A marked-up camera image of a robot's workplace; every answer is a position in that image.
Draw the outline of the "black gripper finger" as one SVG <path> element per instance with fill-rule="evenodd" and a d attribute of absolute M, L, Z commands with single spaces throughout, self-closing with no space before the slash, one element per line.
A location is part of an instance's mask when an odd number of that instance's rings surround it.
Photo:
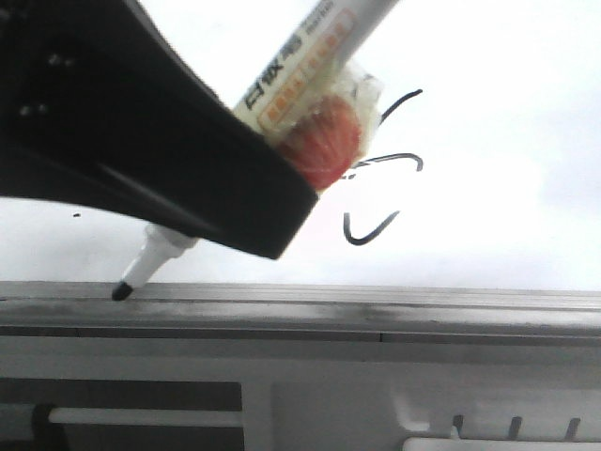
<path fill-rule="evenodd" d="M 273 259 L 317 201 L 135 1 L 2 3 L 1 193 Z"/>

